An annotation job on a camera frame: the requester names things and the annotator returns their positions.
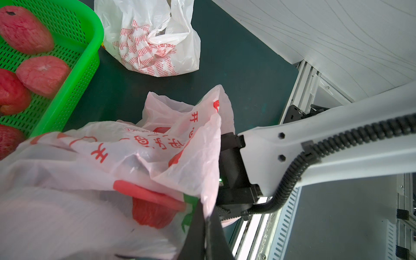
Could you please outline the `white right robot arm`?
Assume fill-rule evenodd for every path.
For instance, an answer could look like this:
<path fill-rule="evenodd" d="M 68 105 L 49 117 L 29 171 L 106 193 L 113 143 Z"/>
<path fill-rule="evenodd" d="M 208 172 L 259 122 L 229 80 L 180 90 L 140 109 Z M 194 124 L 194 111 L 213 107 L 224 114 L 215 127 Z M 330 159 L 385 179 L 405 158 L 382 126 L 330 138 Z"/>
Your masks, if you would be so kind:
<path fill-rule="evenodd" d="M 416 84 L 221 137 L 222 221 L 273 213 L 296 187 L 416 170 Z"/>

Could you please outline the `white printed plastic bag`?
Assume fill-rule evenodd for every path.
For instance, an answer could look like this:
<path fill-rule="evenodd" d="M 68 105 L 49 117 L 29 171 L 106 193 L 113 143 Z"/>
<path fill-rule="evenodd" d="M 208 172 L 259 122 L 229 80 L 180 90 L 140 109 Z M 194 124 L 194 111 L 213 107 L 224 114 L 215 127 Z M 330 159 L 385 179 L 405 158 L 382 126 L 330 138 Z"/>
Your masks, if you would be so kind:
<path fill-rule="evenodd" d="M 193 1 L 95 1 L 102 46 L 130 71 L 157 78 L 195 72 L 200 37 L 191 25 Z"/>

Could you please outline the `red apple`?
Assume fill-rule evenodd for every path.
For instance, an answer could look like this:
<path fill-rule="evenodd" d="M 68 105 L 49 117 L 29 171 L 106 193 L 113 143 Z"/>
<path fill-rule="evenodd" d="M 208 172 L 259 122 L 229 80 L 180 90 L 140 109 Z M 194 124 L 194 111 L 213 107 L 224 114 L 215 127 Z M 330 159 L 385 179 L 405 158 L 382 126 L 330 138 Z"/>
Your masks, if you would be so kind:
<path fill-rule="evenodd" d="M 30 91 L 15 73 L 1 69 L 1 116 L 14 115 L 26 110 L 31 103 Z"/>
<path fill-rule="evenodd" d="M 1 37 L 12 48 L 27 55 L 47 53 L 54 49 L 50 31 L 21 6 L 1 8 Z"/>
<path fill-rule="evenodd" d="M 18 145 L 26 139 L 23 132 L 6 125 L 1 125 L 1 160 L 13 153 Z"/>
<path fill-rule="evenodd" d="M 70 67 L 55 56 L 32 57 L 16 70 L 18 79 L 33 93 L 53 99 L 68 75 Z"/>

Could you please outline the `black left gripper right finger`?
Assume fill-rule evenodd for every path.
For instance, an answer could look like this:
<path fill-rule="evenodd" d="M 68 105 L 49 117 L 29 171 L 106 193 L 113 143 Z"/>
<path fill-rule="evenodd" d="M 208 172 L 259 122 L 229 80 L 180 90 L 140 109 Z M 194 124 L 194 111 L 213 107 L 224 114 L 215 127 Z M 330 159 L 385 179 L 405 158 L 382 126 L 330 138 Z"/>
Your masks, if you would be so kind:
<path fill-rule="evenodd" d="M 205 220 L 205 259 L 235 260 L 224 236 L 219 214 L 216 208 Z"/>

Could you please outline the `pink plastic bag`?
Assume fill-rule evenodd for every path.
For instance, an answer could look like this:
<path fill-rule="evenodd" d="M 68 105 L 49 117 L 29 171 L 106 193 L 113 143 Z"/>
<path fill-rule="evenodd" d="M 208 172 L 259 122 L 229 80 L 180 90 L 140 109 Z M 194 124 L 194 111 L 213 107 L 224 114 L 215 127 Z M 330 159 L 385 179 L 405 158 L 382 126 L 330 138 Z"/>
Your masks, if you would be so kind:
<path fill-rule="evenodd" d="M 234 131 L 218 85 L 194 106 L 150 92 L 137 124 L 21 143 L 1 161 L 1 259 L 175 258 L 197 204 L 215 208 L 221 136 Z"/>

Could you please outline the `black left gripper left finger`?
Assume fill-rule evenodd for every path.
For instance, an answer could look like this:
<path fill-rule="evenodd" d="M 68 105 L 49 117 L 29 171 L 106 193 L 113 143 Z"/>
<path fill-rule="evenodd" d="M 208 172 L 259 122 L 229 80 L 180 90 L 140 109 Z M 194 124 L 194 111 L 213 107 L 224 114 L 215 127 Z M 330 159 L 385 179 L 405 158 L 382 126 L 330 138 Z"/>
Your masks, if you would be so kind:
<path fill-rule="evenodd" d="M 203 206 L 200 200 L 192 218 L 185 244 L 177 260 L 204 260 L 205 259 L 205 219 Z"/>

